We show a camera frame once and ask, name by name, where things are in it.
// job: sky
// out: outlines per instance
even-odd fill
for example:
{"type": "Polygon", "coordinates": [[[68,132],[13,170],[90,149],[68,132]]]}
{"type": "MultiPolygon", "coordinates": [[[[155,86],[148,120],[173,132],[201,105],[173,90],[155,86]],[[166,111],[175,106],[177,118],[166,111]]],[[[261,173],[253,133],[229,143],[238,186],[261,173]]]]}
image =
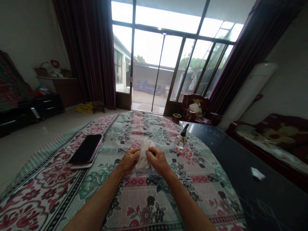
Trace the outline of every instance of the sky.
{"type": "MultiPolygon", "coordinates": [[[[113,20],[132,23],[133,6],[131,4],[112,1],[111,7],[113,20]]],[[[197,32],[200,19],[201,17],[198,16],[153,9],[138,5],[136,6],[136,24],[143,24],[195,34],[197,32]]],[[[233,24],[233,22],[223,22],[222,20],[205,18],[202,24],[200,35],[218,38],[221,35],[225,35],[227,30],[224,29],[230,29],[233,24]]],[[[239,23],[234,25],[230,38],[231,41],[236,41],[243,26],[243,24],[239,23]]],[[[113,25],[113,33],[131,52],[132,29],[128,27],[113,25]]],[[[134,56],[142,56],[149,64],[159,64],[163,43],[162,34],[136,29],[134,41],[134,56]]],[[[166,35],[160,64],[161,66],[175,67],[181,42],[182,37],[166,35]]],[[[182,58],[187,57],[191,52],[193,42],[193,39],[186,39],[182,58]]],[[[192,57],[203,58],[206,52],[210,49],[210,46],[211,42],[198,40],[192,57]]]]}

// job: curtain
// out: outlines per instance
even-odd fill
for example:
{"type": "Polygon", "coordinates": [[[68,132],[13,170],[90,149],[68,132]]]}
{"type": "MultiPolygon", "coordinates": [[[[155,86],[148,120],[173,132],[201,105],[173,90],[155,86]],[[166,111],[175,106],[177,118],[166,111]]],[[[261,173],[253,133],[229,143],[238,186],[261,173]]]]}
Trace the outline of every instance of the curtain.
{"type": "Polygon", "coordinates": [[[72,72],[85,100],[116,108],[110,0],[53,0],[72,72]]]}
{"type": "Polygon", "coordinates": [[[209,96],[209,112],[224,114],[252,68],[264,61],[306,2],[257,0],[209,96]]]}

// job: drawer handle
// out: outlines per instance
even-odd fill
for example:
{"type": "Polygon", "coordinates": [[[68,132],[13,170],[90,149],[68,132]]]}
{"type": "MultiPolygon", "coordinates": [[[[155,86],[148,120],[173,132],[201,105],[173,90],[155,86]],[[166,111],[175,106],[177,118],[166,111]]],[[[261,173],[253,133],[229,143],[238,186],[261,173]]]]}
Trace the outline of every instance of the drawer handle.
{"type": "Polygon", "coordinates": [[[10,122],[6,122],[6,123],[4,123],[4,124],[0,124],[0,126],[4,126],[4,125],[7,125],[7,124],[11,124],[11,123],[13,123],[13,122],[16,122],[16,120],[12,120],[12,121],[10,121],[10,122]]]}

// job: wooden chair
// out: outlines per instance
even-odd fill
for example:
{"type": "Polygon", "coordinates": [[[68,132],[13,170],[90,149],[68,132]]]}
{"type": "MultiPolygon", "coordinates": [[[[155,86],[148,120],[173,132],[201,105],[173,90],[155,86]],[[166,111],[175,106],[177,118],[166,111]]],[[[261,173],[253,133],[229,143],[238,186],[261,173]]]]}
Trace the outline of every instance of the wooden chair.
{"type": "Polygon", "coordinates": [[[184,95],[182,103],[182,108],[184,110],[182,115],[183,120],[186,122],[217,126],[221,121],[221,116],[216,113],[208,112],[207,111],[208,104],[209,104],[209,99],[201,95],[196,95],[196,94],[184,95]],[[213,119],[203,118],[203,122],[201,122],[200,120],[196,120],[197,119],[196,113],[189,109],[189,105],[194,103],[200,103],[202,114],[203,115],[211,114],[213,115],[213,119]]]}

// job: hand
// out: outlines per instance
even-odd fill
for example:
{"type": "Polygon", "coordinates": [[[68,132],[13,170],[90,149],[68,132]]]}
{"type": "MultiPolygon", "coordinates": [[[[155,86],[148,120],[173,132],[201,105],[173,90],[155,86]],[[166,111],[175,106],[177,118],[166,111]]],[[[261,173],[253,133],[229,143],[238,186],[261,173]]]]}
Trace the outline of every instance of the hand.
{"type": "Polygon", "coordinates": [[[140,148],[129,150],[123,156],[121,162],[118,167],[123,172],[124,176],[127,176],[131,173],[135,165],[137,164],[137,160],[140,156],[140,148]]]}
{"type": "Polygon", "coordinates": [[[168,174],[173,173],[170,165],[168,164],[165,154],[162,150],[156,147],[149,147],[145,152],[148,160],[151,162],[155,170],[165,179],[168,174]]]}

